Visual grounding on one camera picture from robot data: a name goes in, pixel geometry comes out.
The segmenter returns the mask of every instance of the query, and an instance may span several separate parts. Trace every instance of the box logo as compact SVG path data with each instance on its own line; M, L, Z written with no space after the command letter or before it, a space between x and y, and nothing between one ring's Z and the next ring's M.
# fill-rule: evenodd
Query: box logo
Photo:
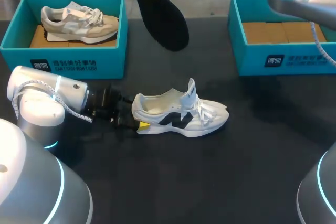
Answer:
M269 55L267 56L265 67L280 67L284 60L284 55Z
M51 72L51 68L47 60L30 60L30 63L35 69Z

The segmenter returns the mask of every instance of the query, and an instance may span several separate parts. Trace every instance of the shoelace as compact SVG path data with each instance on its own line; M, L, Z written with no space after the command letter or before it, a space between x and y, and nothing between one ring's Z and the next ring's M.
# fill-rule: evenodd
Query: shoelace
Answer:
M194 106L190 110L186 110L189 112L197 112L199 114L199 119L202 125L205 125L213 120L216 117L217 112L209 105L204 104L201 99L198 97L196 98L196 102Z
M90 14L89 17L87 18L81 18L79 19L80 21L83 20L88 20L89 23L86 26L89 26L91 24L102 24L103 23L103 12L101 12L99 9L92 9L90 7L87 6L83 6L82 10L85 12L85 16L87 14Z

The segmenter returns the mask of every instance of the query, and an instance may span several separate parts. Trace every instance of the white cable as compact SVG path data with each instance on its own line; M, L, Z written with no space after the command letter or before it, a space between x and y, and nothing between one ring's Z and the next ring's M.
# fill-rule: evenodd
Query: white cable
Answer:
M310 27L311 27L311 31L313 32L313 37L314 37L315 43L316 43L317 48L319 49L320 53L322 54L323 57L325 57L325 59L328 62L330 62L334 67L336 67L336 61L334 61L329 56L329 54L327 54L327 52L323 49L323 47L321 46L319 38L317 37L317 34L316 34L315 23L314 22L310 22Z
M38 81L38 80L30 80L30 81L26 81L24 83L22 83L21 85L19 85L14 93L14 97L13 97L13 102L12 102L12 105L13 105L13 108L15 110L15 114L16 114L16 117L18 118L19 117L19 107L18 107L18 104L17 104L17 98L18 96L20 96L21 94L23 94L24 92L20 92L21 89L28 85L28 84L39 84L39 85L43 85L45 88L47 88L56 98L56 101L59 102L63 108L65 109L65 111L67 111L68 113L70 113L71 115L74 115L75 117L79 118L79 119L82 119L82 120L85 120L89 123L92 123L92 119L87 117L87 116L84 116L84 115L81 115L81 114L78 114L76 113L75 111L73 111L71 108L69 108L65 103L64 101L62 100L62 98L59 96L59 94L47 83L43 82L43 81Z

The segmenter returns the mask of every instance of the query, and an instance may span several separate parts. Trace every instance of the sneaker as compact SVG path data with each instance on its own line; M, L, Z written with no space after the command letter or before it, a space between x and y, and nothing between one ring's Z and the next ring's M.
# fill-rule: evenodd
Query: sneaker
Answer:
M209 134L222 127L229 117L226 106L201 100L190 79L186 93L171 89L165 94L146 97L138 94L132 105L135 120L147 124L139 134L178 132L187 137Z
M95 44L111 38L119 26L118 18L75 2L62 9L43 7L41 21L50 42L80 40Z

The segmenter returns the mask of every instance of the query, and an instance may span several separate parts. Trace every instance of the shoe sole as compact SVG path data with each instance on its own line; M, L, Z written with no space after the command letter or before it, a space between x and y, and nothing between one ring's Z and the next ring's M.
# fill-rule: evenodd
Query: shoe sole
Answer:
M225 123L227 122L227 120L215 127L215 128L211 128L209 130L204 130L204 131L186 131L184 129L180 129L180 128L175 128L172 126L156 126L156 125L151 125L147 130L143 130L143 131L138 131L138 134L162 134L162 133L166 133L166 132L176 132L176 133L180 133L186 137L199 137L199 136L204 136L207 134L210 134L216 130L218 130L219 128L221 128Z
M103 41L108 40L113 37L117 32L112 34L107 34L98 38L87 38L75 34L57 34L47 32L46 39L48 42L66 42L66 41L82 41L85 44L97 44L102 43Z

